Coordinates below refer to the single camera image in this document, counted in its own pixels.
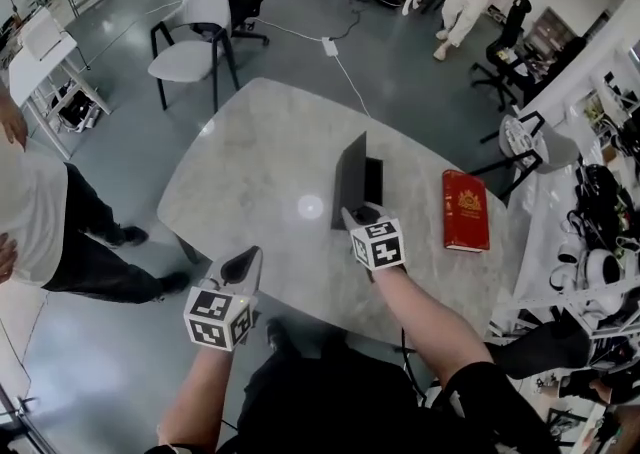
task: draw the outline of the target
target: black pants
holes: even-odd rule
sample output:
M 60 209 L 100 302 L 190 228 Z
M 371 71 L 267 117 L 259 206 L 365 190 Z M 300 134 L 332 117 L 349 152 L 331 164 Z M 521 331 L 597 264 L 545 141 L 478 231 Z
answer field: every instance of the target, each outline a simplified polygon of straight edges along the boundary
M 90 233 L 111 244 L 124 241 L 111 207 L 98 198 L 75 166 L 66 166 L 69 185 L 62 258 L 44 289 L 118 303 L 145 303 L 160 297 L 159 280 L 85 235 Z

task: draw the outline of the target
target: cable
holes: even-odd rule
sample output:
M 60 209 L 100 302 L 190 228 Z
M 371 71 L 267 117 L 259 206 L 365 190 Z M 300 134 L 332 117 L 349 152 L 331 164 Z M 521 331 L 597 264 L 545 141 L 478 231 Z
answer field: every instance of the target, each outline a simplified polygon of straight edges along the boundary
M 347 71 L 342 66 L 342 63 L 340 63 L 340 60 L 338 59 L 338 56 L 333 56 L 333 57 L 336 58 L 336 61 L 340 65 L 340 68 L 342 68 L 342 71 L 344 72 L 344 75 L 346 75 L 347 79 L 349 79 L 349 82 L 351 83 L 351 87 L 353 88 L 353 91 L 356 92 L 356 95 L 358 95 L 358 98 L 360 99 L 360 103 L 362 104 L 362 108 L 364 109 L 364 112 L 367 113 L 367 116 L 369 118 L 371 118 L 371 115 L 369 114 L 369 110 L 367 109 L 367 106 L 364 105 L 364 100 L 362 99 L 362 95 L 360 95 L 360 92 L 356 89 L 356 86 L 355 86 L 355 84 L 353 84 L 353 81 L 351 80 L 351 77 L 349 77 L 349 74 L 347 73 Z
M 107 52 L 107 50 L 109 50 L 111 48 L 111 46 L 116 43 L 120 38 L 122 38 L 127 31 L 129 31 L 129 29 L 131 29 L 135 24 L 137 24 L 138 22 L 140 22 L 140 20 L 142 20 L 144 17 L 146 17 L 147 15 L 151 15 L 152 13 L 155 13 L 157 11 L 160 11 L 164 8 L 168 8 L 169 6 L 175 6 L 176 4 L 180 4 L 182 3 L 182 1 L 175 1 L 169 4 L 165 4 L 163 6 L 160 6 L 159 8 L 156 8 L 154 10 L 151 11 L 147 11 L 144 15 L 141 15 L 140 17 L 138 17 L 136 20 L 134 20 L 133 22 L 131 22 L 131 24 L 129 24 L 129 26 L 122 31 L 122 33 L 120 33 L 118 36 L 116 36 L 104 49 L 102 49 L 100 52 L 98 52 L 98 54 L 96 54 L 91 61 L 89 61 L 82 70 L 80 70 L 81 72 L 83 72 L 84 70 L 86 70 L 87 68 L 91 67 L 91 64 L 98 59 L 100 56 L 102 56 L 105 52 Z
M 311 36 L 307 36 L 306 34 L 296 33 L 295 31 L 291 31 L 290 29 L 285 29 L 284 27 L 277 26 L 275 24 L 272 24 L 271 22 L 265 22 L 264 20 L 261 20 L 259 18 L 256 18 L 255 20 L 257 20 L 261 24 L 266 24 L 268 26 L 275 27 L 276 29 L 280 29 L 280 31 L 284 31 L 285 33 L 295 34 L 296 36 L 299 36 L 300 38 L 306 38 L 307 40 L 311 40 L 311 41 L 314 41 L 314 42 L 321 42 L 322 41 L 320 38 L 312 38 Z
M 358 18 L 356 18 L 355 22 L 349 26 L 349 29 L 347 29 L 346 33 L 344 33 L 342 36 L 332 36 L 331 38 L 329 38 L 329 40 L 335 42 L 336 40 L 342 40 L 343 38 L 349 36 L 351 30 L 360 23 L 360 15 L 363 11 L 364 10 L 351 10 L 351 13 L 355 13 Z
M 413 385 L 413 389 L 416 393 L 422 397 L 421 407 L 424 408 L 427 403 L 427 394 L 425 394 L 420 386 L 418 385 L 418 381 L 416 380 L 415 375 L 413 374 L 413 369 L 411 368 L 411 364 L 409 363 L 409 354 L 407 353 L 407 343 L 404 333 L 404 328 L 402 328 L 402 357 L 404 358 L 404 366 L 406 369 L 406 373 L 411 380 L 411 384 Z
M 238 428 L 237 428 L 236 426 L 234 426 L 233 424 L 230 424 L 230 423 L 229 423 L 229 422 L 227 422 L 225 419 L 222 419 L 222 423 L 223 423 L 223 424 L 227 424 L 231 429 L 234 429 L 234 430 L 236 430 L 236 431 L 238 430 Z

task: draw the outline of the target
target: black shoe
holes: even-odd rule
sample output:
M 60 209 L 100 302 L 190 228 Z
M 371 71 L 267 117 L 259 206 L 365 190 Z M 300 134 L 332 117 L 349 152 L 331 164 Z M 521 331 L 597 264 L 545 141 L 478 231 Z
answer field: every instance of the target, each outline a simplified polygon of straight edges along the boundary
M 160 278 L 162 294 L 179 294 L 189 286 L 190 281 L 189 275 L 180 271 Z
M 137 226 L 128 226 L 123 228 L 122 234 L 122 238 L 118 239 L 116 242 L 107 241 L 109 248 L 115 250 L 122 246 L 140 246 L 149 238 L 149 234 Z
M 274 352 L 282 351 L 288 355 L 300 356 L 279 319 L 267 321 L 267 343 Z
M 128 226 L 122 231 L 124 232 L 124 244 L 128 246 L 140 246 L 149 239 L 149 234 L 137 226 Z

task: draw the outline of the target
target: person's hand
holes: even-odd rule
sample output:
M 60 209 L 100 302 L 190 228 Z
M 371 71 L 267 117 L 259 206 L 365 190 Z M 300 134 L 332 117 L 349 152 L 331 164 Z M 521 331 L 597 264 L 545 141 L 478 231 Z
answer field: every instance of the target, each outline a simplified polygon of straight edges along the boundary
M 4 127 L 9 143 L 15 140 L 22 145 L 22 148 L 26 148 L 29 133 L 27 122 L 11 99 L 9 103 L 0 102 L 0 123 Z
M 16 246 L 16 241 L 9 241 L 7 234 L 0 235 L 0 284 L 6 282 L 13 274 L 13 265 L 18 258 Z
M 598 393 L 598 397 L 600 397 L 603 402 L 606 402 L 607 404 L 611 402 L 612 389 L 605 385 L 599 379 L 594 379 L 591 383 L 589 383 L 589 388 L 595 390 Z

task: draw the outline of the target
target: gold emblem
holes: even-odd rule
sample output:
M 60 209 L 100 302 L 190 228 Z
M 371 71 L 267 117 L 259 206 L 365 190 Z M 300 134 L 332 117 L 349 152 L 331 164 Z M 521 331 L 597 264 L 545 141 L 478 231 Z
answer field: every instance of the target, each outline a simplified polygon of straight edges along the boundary
M 460 193 L 460 196 L 458 197 L 458 206 L 467 210 L 482 210 L 478 195 L 473 194 L 468 189 Z

